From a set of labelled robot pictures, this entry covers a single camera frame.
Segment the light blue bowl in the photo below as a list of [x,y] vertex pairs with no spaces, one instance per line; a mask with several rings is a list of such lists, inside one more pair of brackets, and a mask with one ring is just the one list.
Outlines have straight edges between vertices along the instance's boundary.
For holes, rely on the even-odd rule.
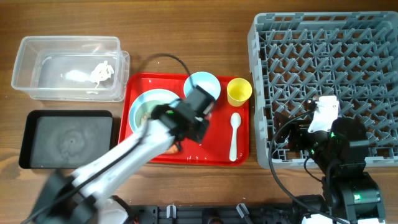
[[217,100],[221,94],[221,84],[219,80],[209,72],[195,72],[190,75],[183,86],[185,96],[193,90],[193,86],[200,86]]

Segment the yellow plastic cup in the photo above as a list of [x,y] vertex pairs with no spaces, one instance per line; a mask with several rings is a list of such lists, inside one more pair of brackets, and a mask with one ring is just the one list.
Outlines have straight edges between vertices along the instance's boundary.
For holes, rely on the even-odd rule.
[[231,106],[242,106],[251,95],[252,86],[243,78],[234,78],[227,85],[227,98]]

